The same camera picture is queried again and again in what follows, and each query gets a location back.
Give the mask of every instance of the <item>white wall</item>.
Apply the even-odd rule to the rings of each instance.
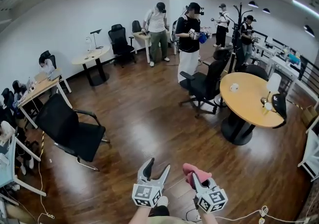
[[[305,24],[309,24],[313,30],[318,29],[318,20],[290,3],[281,0],[255,0],[260,7],[259,9],[256,9],[247,5],[250,0],[183,0],[185,4],[192,1],[205,7],[205,15],[201,16],[201,25],[212,26],[214,32],[216,32],[215,25],[210,19],[212,17],[218,17],[220,12],[218,6],[221,3],[225,3],[230,12],[230,17],[237,22],[238,13],[233,5],[239,7],[240,2],[242,2],[243,11],[254,10],[246,15],[251,14],[256,18],[257,22],[253,24],[256,31],[275,38],[300,51],[301,54],[312,62],[314,62],[317,57],[319,42],[316,38],[307,35],[303,27]],[[265,7],[271,11],[271,14],[262,12],[262,9]]]
[[[0,34],[0,89],[14,80],[26,82],[39,71],[38,58],[49,50],[63,74],[70,77],[83,70],[71,64],[88,46],[85,38],[96,35],[97,45],[110,45],[108,31],[117,23],[131,35],[132,21],[142,21],[158,0],[46,0],[15,20]],[[139,42],[138,49],[144,48]],[[112,57],[112,50],[101,61]]]

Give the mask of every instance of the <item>shoe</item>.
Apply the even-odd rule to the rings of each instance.
[[[12,187],[13,191],[18,191],[20,189],[20,185],[19,184],[14,184]]]
[[[31,159],[29,160],[29,168],[33,169],[34,168],[34,159],[31,157]]]
[[[168,206],[168,198],[166,196],[162,196],[159,200],[158,200],[158,204],[157,206]]]
[[[21,169],[22,174],[26,175],[26,169],[25,169],[23,164],[21,164],[20,169]]]

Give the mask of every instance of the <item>ceiling light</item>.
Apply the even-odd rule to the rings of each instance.
[[[268,8],[264,8],[264,9],[263,9],[263,12],[270,14],[270,11],[269,11]]]
[[[304,26],[305,32],[309,35],[311,35],[312,37],[315,37],[315,33],[314,31],[311,29],[311,27],[309,27],[308,25]]]
[[[305,6],[304,4],[302,3],[299,3],[298,1],[296,0],[293,0],[293,3],[297,6],[299,6],[300,8],[306,10],[307,12],[311,13],[312,15],[314,15],[315,17],[319,18],[319,14],[316,13],[314,10],[310,9],[308,6]]]
[[[250,1],[248,3],[249,6],[255,7],[255,8],[259,8],[259,6],[255,3],[255,1]]]

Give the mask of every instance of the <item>hardwood floor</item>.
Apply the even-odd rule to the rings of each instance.
[[[212,61],[212,40],[201,48],[202,59]],[[147,64],[144,52],[137,55],[137,64],[124,68],[104,65],[110,79],[95,88],[89,86],[85,75],[69,82],[72,93],[67,96],[73,107],[95,112],[112,146],[101,144],[93,162],[101,172],[94,172],[78,165],[74,157],[45,136],[40,169],[48,196],[43,203],[55,219],[42,216],[42,223],[128,223],[136,210],[131,194],[137,170],[151,157],[155,158],[154,175],[171,164],[164,194],[170,200],[172,216],[184,219],[194,208],[195,193],[181,169],[187,162],[211,172],[217,185],[225,189],[229,201],[217,216],[235,219],[267,205],[274,217],[296,218],[311,185],[309,175],[297,167],[306,143],[301,110],[287,103],[288,122],[284,127],[257,127],[248,144],[235,146],[220,132],[220,124],[229,114],[227,109],[196,119],[190,105],[178,106],[188,93],[177,83],[177,66],[173,65],[178,64],[178,57],[169,51],[171,61],[154,68]],[[206,72],[207,68],[201,65],[198,70]],[[302,91],[296,91],[290,100],[302,106],[313,104]],[[80,120],[94,123],[85,116]],[[27,135],[28,140],[41,140],[40,130],[29,130]],[[23,179],[41,187],[36,168],[33,175]],[[18,199],[36,218],[43,212],[37,194],[21,189]],[[188,218],[195,220],[196,215],[192,211]],[[259,217],[255,214],[237,223],[257,223]],[[275,220],[267,218],[266,222]]]

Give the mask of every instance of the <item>person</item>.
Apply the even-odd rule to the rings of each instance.
[[[220,16],[216,21],[218,23],[216,32],[216,44],[215,47],[225,48],[226,33],[229,24],[229,12],[227,11],[226,5],[222,3],[219,8],[221,8]]]
[[[192,2],[187,7],[186,14],[177,21],[175,35],[179,37],[179,66],[178,82],[185,78],[180,75],[182,71],[193,75],[195,73],[199,58],[199,37],[200,37],[200,5]]]
[[[142,24],[142,32],[146,32],[146,24],[149,25],[149,32],[151,35],[151,52],[150,52],[150,66],[153,67],[156,61],[158,47],[160,43],[161,58],[162,60],[169,62],[167,57],[167,18],[165,4],[163,2],[157,3],[154,9],[150,9],[144,18]]]
[[[50,59],[46,59],[44,56],[40,56],[39,65],[41,67],[41,71],[45,72],[47,76],[55,70],[52,61]]]
[[[27,91],[26,85],[20,83],[18,80],[12,83],[12,87],[14,89],[14,100],[12,107],[17,110],[18,105],[20,104],[20,100],[24,93]],[[30,112],[32,109],[40,110],[43,106],[43,103],[39,100],[39,98],[34,98],[31,102],[26,103],[23,108],[26,112]]]
[[[246,22],[241,26],[241,42],[243,46],[243,52],[246,63],[248,62],[250,56],[253,53],[252,39],[254,38],[254,29],[251,25],[253,21],[254,17],[252,15],[248,15]]]
[[[153,209],[148,207],[139,207],[129,224],[192,224],[193,222],[171,217],[169,215],[168,198],[162,196],[157,206]],[[213,213],[207,214],[200,207],[198,213],[204,224],[218,224]]]
[[[1,121],[0,124],[0,146],[4,147],[6,143],[12,138],[12,136],[15,136],[15,129],[5,120]],[[15,161],[14,165],[21,169],[22,174],[26,175],[26,169],[23,163],[17,160],[17,157],[21,156],[23,160],[27,161],[29,163],[29,168],[34,168],[34,159],[24,152],[24,150],[19,146],[15,146]]]

